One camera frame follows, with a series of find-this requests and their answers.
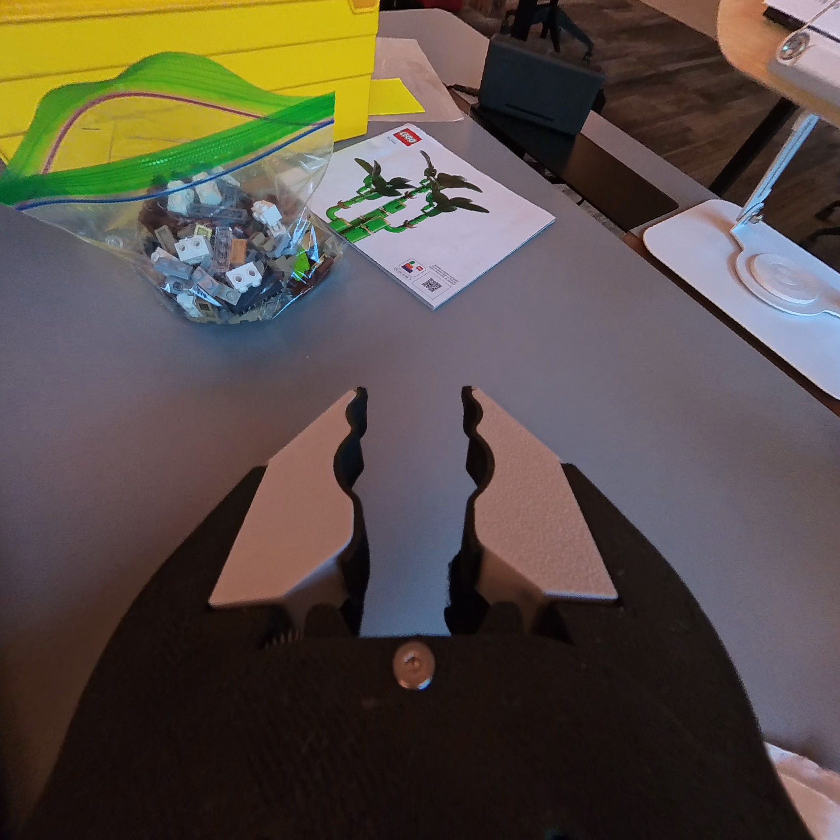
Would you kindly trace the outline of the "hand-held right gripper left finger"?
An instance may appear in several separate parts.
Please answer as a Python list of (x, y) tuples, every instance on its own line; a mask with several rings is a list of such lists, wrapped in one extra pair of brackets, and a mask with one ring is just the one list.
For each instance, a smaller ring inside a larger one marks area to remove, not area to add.
[(315, 605), (361, 629), (369, 543), (353, 486), (364, 468), (367, 391), (346, 392), (266, 466), (209, 597), (214, 608), (279, 604), (302, 629)]

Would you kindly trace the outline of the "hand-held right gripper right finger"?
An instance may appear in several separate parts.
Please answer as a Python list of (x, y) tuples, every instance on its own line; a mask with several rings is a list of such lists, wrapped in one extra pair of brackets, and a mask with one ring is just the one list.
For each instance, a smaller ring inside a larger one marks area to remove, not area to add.
[(475, 633), (498, 602), (513, 602), (527, 630), (552, 601), (615, 602), (558, 456), (480, 389), (465, 386), (462, 401), (476, 489), (449, 567), (449, 631)]

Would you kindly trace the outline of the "clear zip bag green seal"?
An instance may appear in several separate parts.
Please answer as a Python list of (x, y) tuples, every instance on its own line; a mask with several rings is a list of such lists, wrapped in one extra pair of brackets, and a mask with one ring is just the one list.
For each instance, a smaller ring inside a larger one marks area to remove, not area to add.
[(333, 119), (331, 92), (280, 95), (209, 58), (166, 52), (47, 93), (2, 174), (2, 203), (125, 259), (189, 320), (151, 279), (138, 221), (148, 189), (268, 161), (314, 216)]

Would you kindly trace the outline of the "yellow plastic bin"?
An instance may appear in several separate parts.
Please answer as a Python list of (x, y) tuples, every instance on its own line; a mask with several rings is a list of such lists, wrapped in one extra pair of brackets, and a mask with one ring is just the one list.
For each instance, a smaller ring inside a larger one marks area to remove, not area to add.
[(2, 159), (38, 101), (165, 51), (207, 56), (292, 95), (335, 93), (334, 136), (368, 130), (377, 2), (2, 1)]

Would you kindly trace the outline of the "grey desk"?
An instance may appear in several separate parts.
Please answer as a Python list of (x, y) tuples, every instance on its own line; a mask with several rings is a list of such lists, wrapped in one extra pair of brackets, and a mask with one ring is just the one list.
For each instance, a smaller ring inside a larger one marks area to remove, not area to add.
[(470, 119), (428, 131), (555, 222), (441, 309), (353, 250), (277, 319), (171, 314), (2, 208), (2, 832), (147, 580), (253, 467), (369, 393), (363, 630), (445, 631), (476, 385), (665, 556), (772, 743), (838, 769), (838, 417)]

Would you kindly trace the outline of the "pile of mixed toy bricks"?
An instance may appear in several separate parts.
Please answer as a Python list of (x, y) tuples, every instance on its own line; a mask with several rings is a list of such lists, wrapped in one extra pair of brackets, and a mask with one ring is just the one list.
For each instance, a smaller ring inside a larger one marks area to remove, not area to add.
[(268, 161), (150, 187), (138, 221), (153, 283), (193, 322), (272, 320), (342, 255)]

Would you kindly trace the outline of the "white folding stand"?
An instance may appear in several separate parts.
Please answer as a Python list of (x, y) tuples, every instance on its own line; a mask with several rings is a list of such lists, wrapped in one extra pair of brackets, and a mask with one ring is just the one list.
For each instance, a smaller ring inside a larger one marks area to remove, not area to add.
[(754, 338), (839, 397), (839, 275), (763, 221), (763, 206), (819, 116), (804, 112), (742, 207), (712, 199), (651, 227), (647, 250)]

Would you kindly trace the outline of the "toy instruction booklet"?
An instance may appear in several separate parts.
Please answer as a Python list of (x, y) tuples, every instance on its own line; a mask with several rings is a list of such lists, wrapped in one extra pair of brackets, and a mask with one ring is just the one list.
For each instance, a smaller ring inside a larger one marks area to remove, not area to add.
[(335, 151), (309, 209), (430, 308), (553, 222), (411, 123)]

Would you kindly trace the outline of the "yellow sticky note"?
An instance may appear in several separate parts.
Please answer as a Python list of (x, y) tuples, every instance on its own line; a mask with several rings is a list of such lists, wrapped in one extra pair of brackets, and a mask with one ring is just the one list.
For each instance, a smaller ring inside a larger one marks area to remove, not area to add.
[(369, 119), (389, 119), (399, 114), (425, 112), (400, 78), (372, 78), (368, 104)]

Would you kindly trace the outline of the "black device with green lights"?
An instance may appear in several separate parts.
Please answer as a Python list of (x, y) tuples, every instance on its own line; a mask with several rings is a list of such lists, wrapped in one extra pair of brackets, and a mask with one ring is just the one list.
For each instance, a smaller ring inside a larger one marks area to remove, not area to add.
[(478, 92), (485, 110), (575, 135), (592, 110), (604, 75), (598, 67), (532, 49), (509, 35), (489, 44)]

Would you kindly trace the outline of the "clear plastic sheet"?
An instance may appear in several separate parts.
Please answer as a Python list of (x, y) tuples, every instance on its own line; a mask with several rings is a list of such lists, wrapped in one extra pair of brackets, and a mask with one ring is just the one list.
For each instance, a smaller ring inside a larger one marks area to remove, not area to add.
[(432, 123), (454, 122), (465, 117), (414, 39), (378, 37), (372, 78), (402, 79), (425, 112), (370, 121)]

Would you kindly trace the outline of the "black office chair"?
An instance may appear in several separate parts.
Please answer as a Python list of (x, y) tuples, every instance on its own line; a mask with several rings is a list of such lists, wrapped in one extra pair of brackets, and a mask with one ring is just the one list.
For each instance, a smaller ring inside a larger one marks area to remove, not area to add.
[(592, 60), (594, 51), (592, 39), (559, 6), (558, 1), (520, 1), (516, 9), (505, 13), (500, 34), (525, 41), (535, 25), (541, 27), (541, 39), (550, 36), (553, 52), (556, 55), (560, 54), (560, 34), (563, 31), (583, 45), (583, 62)]

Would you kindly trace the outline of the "wooden board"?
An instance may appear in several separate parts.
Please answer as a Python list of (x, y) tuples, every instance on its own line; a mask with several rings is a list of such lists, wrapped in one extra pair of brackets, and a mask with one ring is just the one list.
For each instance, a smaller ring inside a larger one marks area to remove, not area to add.
[(731, 65), (838, 126), (838, 38), (813, 26), (834, 5), (790, 31), (765, 17), (763, 2), (720, 2), (718, 42)]

